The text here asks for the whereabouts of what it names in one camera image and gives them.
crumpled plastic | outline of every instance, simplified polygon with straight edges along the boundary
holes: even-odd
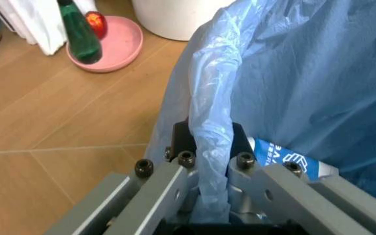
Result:
[[[189,116],[199,188],[192,222],[228,222],[232,121],[339,168],[376,197],[376,0],[238,0],[191,38],[145,157]]]

blue label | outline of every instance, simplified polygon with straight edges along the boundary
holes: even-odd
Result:
[[[301,169],[308,175],[310,180],[314,181],[319,178],[319,162],[317,160],[305,157],[273,143],[256,139],[255,156],[261,166],[295,162],[301,166]]]

red apple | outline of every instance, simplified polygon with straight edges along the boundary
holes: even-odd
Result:
[[[96,36],[101,40],[107,34],[108,28],[104,15],[96,11],[89,11],[85,17]]]

white bucket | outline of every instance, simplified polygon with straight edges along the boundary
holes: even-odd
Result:
[[[235,0],[132,0],[137,19],[159,36],[188,41],[216,11]]]

metal joint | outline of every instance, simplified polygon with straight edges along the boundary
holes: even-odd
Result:
[[[255,164],[255,157],[248,152],[241,152],[236,156],[236,164],[242,170],[250,169]]]
[[[153,174],[153,162],[149,159],[138,160],[134,171],[138,177],[147,178]]]
[[[178,154],[178,164],[185,168],[195,165],[195,155],[191,151],[182,151]]]
[[[303,171],[301,170],[301,166],[298,165],[297,163],[295,163],[295,162],[285,162],[282,165],[285,166],[285,168],[287,168],[289,171],[291,171],[298,178],[301,177],[301,174],[303,173]]]

